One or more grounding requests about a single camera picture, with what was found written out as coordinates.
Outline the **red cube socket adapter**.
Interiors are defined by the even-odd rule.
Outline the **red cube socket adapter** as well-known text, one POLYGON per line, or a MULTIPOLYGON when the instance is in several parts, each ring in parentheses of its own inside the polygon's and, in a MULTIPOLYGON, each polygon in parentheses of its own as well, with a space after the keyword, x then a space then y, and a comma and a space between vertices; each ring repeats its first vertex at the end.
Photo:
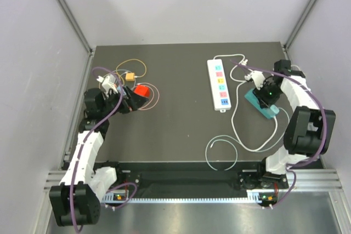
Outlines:
POLYGON ((150 96, 150 88, 146 85, 137 85, 134 89, 134 92, 146 98, 150 96))

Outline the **teal power strip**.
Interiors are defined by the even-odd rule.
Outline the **teal power strip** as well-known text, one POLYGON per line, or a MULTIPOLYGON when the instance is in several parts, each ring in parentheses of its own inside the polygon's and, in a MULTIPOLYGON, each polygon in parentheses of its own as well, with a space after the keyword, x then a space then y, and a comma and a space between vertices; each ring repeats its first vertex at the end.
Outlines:
POLYGON ((259 100, 253 93, 253 89, 250 89, 246 94, 245 94, 245 99, 256 109, 258 110, 265 118, 267 119, 272 119, 269 114, 268 114, 268 108, 261 108, 259 104, 259 100))

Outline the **yellow usb charger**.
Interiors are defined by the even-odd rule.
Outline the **yellow usb charger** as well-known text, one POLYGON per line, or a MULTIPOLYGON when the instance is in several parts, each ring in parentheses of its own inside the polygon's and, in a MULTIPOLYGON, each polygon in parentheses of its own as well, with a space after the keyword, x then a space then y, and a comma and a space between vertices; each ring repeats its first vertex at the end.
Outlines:
POLYGON ((125 75, 125 80, 127 82, 135 81, 135 73, 134 72, 127 72, 125 75))

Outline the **white power strip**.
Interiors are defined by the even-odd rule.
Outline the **white power strip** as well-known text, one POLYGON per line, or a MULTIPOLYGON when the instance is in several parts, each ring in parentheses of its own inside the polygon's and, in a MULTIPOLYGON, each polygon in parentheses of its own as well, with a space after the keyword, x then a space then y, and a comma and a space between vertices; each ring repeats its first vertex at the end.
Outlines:
POLYGON ((221 59, 207 60, 208 76, 215 111, 224 113, 231 109, 231 101, 221 59))

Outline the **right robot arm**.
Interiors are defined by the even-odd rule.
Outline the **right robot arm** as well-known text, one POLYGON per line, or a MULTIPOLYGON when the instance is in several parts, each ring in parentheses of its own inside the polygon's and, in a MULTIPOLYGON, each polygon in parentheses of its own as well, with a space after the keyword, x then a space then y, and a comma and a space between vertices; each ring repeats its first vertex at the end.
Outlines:
POLYGON ((262 160, 256 174, 257 184, 267 188, 289 168, 305 166, 327 151, 336 114, 322 108, 308 88, 305 74, 292 69, 290 61, 275 62, 268 77, 263 73, 251 72, 255 88, 246 95, 247 100, 267 118, 277 114, 275 104, 282 94, 292 109, 282 146, 262 160))

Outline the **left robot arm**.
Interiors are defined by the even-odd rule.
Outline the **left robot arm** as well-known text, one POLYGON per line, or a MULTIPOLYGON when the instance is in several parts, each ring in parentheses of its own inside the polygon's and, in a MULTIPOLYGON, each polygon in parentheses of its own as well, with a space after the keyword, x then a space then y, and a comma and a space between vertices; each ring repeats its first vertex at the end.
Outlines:
POLYGON ((95 168, 95 160, 116 113, 137 111, 149 101, 150 91, 113 85, 107 92, 90 88, 84 92, 85 109, 78 126, 77 145, 69 167, 56 186, 49 190, 58 226, 94 225, 100 217, 100 205, 110 187, 119 188, 124 175, 115 167, 95 168))

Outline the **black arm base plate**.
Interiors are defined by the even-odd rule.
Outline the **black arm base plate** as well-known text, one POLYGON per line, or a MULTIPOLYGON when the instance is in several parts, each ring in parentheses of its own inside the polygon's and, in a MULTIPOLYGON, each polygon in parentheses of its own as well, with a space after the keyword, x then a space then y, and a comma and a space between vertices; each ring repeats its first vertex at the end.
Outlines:
POLYGON ((138 189, 162 186, 174 190, 177 186, 220 187, 228 190, 287 189, 285 176, 263 176, 255 171, 237 172, 213 170, 131 170, 119 173, 122 182, 133 182, 138 189))

